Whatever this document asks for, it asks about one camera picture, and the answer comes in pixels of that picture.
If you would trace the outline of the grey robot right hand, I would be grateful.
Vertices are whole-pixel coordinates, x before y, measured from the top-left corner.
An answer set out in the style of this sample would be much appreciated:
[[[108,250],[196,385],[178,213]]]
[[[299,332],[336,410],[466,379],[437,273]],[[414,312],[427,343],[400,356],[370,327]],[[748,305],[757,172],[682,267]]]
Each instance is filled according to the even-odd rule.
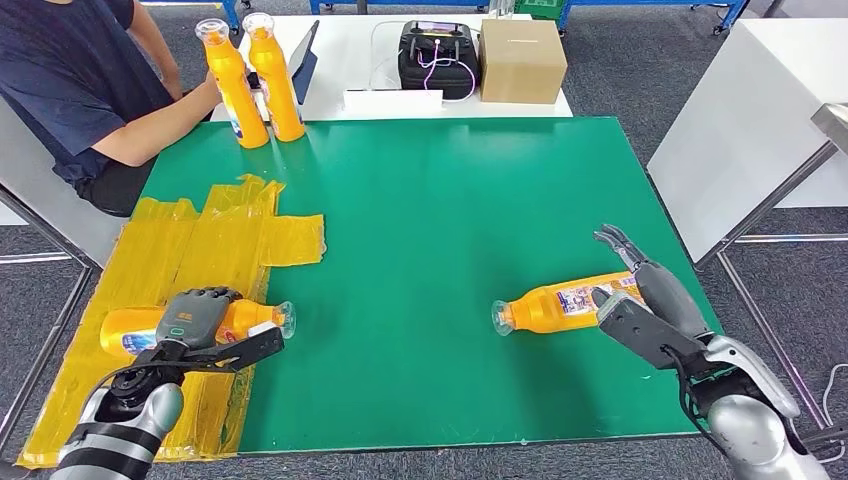
[[[667,268],[651,260],[618,227],[603,224],[593,238],[607,244],[632,273],[641,298],[657,317],[688,337],[712,334],[688,290]]]

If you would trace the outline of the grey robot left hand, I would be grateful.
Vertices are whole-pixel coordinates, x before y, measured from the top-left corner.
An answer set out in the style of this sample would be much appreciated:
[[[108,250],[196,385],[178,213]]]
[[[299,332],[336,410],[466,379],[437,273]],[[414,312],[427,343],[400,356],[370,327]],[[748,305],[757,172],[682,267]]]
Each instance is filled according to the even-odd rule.
[[[176,294],[165,306],[156,330],[157,342],[176,340],[189,349],[214,346],[229,306],[242,295],[229,287],[204,287]]]

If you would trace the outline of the person's right hand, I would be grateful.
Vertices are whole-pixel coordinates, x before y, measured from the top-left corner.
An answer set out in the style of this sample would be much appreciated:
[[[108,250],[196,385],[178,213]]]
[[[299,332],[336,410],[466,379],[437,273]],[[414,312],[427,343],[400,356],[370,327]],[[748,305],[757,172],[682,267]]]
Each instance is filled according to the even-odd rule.
[[[207,71],[203,83],[198,86],[198,90],[202,92],[204,101],[211,109],[214,109],[221,102],[221,93],[212,70]]]

